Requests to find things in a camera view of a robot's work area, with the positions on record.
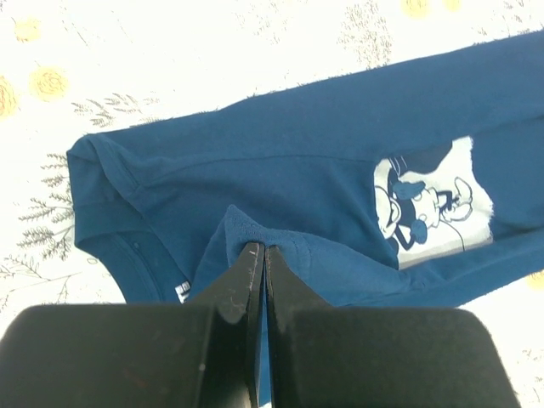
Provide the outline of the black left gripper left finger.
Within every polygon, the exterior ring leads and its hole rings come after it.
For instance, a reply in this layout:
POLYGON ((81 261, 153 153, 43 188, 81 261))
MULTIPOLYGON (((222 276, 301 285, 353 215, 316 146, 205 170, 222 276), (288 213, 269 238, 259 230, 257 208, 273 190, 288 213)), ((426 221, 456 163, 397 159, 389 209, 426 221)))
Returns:
POLYGON ((264 247, 183 304, 21 312, 1 341, 4 407, 255 407, 264 247))

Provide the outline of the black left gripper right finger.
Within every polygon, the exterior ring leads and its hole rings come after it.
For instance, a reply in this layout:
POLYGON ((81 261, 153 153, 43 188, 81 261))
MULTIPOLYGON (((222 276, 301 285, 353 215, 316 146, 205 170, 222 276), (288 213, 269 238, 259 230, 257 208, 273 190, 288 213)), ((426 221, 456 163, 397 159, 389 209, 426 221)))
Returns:
POLYGON ((516 407, 481 321, 462 309, 335 308, 265 253, 275 407, 516 407))

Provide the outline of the blue printed t-shirt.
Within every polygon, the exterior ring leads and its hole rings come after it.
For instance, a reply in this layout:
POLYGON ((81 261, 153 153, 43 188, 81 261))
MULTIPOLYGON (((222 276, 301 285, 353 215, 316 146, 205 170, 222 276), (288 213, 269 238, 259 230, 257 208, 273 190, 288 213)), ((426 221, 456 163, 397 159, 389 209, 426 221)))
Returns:
POLYGON ((542 269, 543 35, 89 134, 67 163, 76 247, 124 305, 186 303, 263 246, 273 405, 268 248, 335 308, 462 309, 542 269))

